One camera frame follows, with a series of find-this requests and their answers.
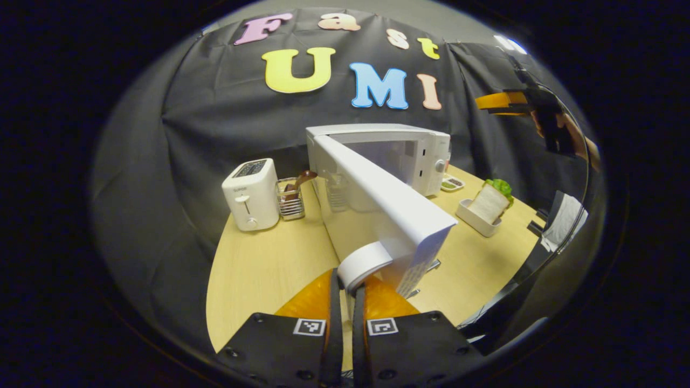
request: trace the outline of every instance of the white roller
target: white roller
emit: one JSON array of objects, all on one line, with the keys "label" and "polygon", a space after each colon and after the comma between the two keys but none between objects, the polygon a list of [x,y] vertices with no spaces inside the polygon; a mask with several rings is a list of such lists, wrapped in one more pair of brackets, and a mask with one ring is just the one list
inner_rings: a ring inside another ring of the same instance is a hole
[{"label": "white roller", "polygon": [[348,293],[363,283],[369,275],[393,262],[381,242],[372,242],[350,253],[338,266],[338,277]]}]

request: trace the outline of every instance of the orange letter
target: orange letter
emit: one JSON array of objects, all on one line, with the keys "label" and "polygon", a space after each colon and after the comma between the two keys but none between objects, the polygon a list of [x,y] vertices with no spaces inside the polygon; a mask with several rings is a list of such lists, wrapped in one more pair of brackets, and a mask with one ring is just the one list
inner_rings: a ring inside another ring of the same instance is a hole
[{"label": "orange letter", "polygon": [[347,30],[357,31],[360,26],[357,25],[357,20],[349,14],[323,14],[318,26],[325,30]]},{"label": "orange letter", "polygon": [[389,28],[386,30],[386,34],[388,34],[388,41],[395,47],[400,47],[403,50],[410,48],[407,37],[402,32]]},{"label": "orange letter", "polygon": [[424,102],[422,105],[427,109],[439,110],[441,103],[436,95],[436,78],[426,74],[417,74],[417,78],[422,82],[424,89]]}]

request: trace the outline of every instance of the letter m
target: letter m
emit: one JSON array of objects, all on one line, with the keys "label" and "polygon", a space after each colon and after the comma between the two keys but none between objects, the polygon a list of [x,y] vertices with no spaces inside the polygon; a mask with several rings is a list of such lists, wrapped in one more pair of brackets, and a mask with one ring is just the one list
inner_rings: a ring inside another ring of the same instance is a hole
[{"label": "letter m", "polygon": [[405,77],[407,73],[400,69],[392,68],[381,80],[376,70],[370,64],[355,62],[350,64],[357,77],[357,96],[352,100],[352,105],[357,108],[368,108],[374,103],[369,98],[369,92],[374,97],[378,106],[384,102],[389,108],[407,109],[405,101]]}]

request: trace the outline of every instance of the lettuce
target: lettuce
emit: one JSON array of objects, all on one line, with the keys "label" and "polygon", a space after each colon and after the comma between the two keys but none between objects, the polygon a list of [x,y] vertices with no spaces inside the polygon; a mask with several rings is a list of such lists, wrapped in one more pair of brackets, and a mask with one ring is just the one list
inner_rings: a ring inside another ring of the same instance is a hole
[{"label": "lettuce", "polygon": [[495,188],[496,190],[500,191],[501,194],[505,195],[510,204],[508,205],[508,208],[510,208],[513,205],[513,196],[511,195],[511,185],[508,184],[508,182],[504,180],[486,180],[484,184],[490,184]]}]

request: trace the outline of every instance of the white cloth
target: white cloth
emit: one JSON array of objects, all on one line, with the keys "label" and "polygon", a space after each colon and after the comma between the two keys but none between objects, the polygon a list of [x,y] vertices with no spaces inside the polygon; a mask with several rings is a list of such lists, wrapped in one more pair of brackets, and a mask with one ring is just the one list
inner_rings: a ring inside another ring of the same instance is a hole
[{"label": "white cloth", "polygon": [[[550,227],[545,230],[542,234],[542,246],[548,251],[555,251],[563,240],[565,236],[568,235],[570,228],[575,223],[575,219],[578,217],[578,213],[582,208],[582,204],[570,195],[563,194],[563,202],[561,202],[560,208],[558,208],[558,213],[553,220]],[[575,234],[580,231],[584,221],[587,219],[587,210],[583,209],[582,217],[575,227],[575,233],[570,236],[567,244],[575,237]]]}]

